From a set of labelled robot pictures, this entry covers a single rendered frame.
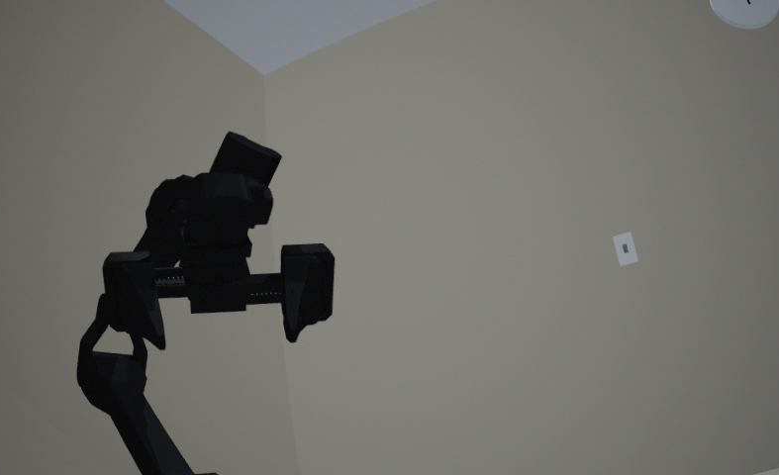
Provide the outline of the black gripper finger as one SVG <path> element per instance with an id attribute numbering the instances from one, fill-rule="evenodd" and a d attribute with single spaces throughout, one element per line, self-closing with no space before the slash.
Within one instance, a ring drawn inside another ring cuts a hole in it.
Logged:
<path id="1" fill-rule="evenodd" d="M 122 264 L 118 269 L 118 282 L 125 332 L 141 336 L 158 349 L 165 350 L 152 263 Z"/>
<path id="2" fill-rule="evenodd" d="M 283 326 L 290 343 L 303 328 L 319 321 L 321 276 L 317 256 L 284 257 Z"/>

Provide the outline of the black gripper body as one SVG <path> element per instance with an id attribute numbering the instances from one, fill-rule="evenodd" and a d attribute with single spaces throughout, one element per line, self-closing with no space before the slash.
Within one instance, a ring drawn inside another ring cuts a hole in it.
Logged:
<path id="1" fill-rule="evenodd" d="M 335 258 L 323 243 L 283 245 L 280 273 L 250 274 L 243 244 L 202 241 L 187 248 L 182 267 L 153 269 L 157 298 L 187 297 L 191 314 L 240 312 L 246 311 L 246 305 L 281 303 L 284 316 L 284 257 L 295 256 L 317 256 L 321 261 L 319 322 L 325 322 L 333 314 Z M 152 263 L 151 253 L 115 251 L 105 258 L 103 275 L 109 323 L 117 333 L 125 331 L 118 269 L 126 263 Z"/>

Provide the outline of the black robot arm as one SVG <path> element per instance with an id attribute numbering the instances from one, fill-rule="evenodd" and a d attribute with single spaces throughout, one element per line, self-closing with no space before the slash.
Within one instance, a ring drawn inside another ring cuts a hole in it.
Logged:
<path id="1" fill-rule="evenodd" d="M 211 170 L 195 178 L 165 179 L 146 209 L 147 229 L 133 251 L 150 251 L 153 268 L 174 267 L 187 248 L 202 241 L 244 245 L 251 256 L 248 229 L 267 225 L 273 205 L 268 185 L 282 155 L 244 136 L 228 132 Z M 147 349 L 130 334 L 133 354 L 93 349 L 109 323 L 106 293 L 96 319 L 79 344 L 76 379 L 92 406 L 109 415 L 142 475 L 195 474 L 144 396 Z"/>

